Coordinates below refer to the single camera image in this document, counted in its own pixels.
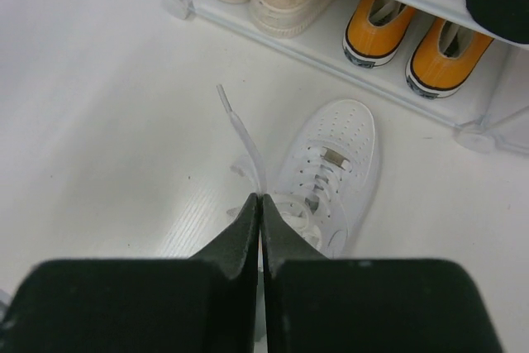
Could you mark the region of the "orange canvas sneaker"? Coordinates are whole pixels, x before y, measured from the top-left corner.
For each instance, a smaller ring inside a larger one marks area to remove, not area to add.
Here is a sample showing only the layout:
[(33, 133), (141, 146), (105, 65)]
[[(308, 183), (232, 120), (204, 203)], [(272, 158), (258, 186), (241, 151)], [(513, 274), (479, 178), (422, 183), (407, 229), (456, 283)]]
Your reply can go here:
[(493, 38), (437, 18), (407, 62), (408, 87), (427, 99), (456, 93), (490, 47)]
[(360, 0), (345, 30), (346, 58), (365, 69), (389, 63), (417, 10), (396, 0)]

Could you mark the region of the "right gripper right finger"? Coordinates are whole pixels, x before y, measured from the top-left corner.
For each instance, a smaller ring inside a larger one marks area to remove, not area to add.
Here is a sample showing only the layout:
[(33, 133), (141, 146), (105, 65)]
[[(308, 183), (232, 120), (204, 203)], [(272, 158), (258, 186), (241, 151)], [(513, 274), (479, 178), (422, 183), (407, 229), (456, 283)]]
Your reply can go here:
[(439, 259), (328, 259), (262, 199), (271, 352), (500, 352), (479, 290)]

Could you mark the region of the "white sneaker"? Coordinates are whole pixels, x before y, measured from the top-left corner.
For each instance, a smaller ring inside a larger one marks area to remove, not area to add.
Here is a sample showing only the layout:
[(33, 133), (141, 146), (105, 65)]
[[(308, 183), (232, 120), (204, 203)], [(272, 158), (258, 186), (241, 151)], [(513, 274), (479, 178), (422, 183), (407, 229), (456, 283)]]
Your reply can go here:
[(268, 182), (249, 132), (221, 85), (217, 92), (247, 150), (231, 171), (247, 178), (257, 193), (269, 194), (280, 216), (310, 246), (328, 258), (343, 256), (354, 244), (378, 186), (379, 142), (372, 112), (353, 99), (319, 108)]

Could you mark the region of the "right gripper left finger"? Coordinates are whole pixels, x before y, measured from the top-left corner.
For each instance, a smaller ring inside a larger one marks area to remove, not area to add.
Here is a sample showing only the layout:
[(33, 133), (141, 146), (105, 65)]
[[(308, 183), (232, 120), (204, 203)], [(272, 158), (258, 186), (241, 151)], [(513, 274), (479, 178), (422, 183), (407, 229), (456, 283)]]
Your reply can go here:
[(1, 322), (4, 352), (250, 352), (260, 200), (187, 259), (37, 265)]

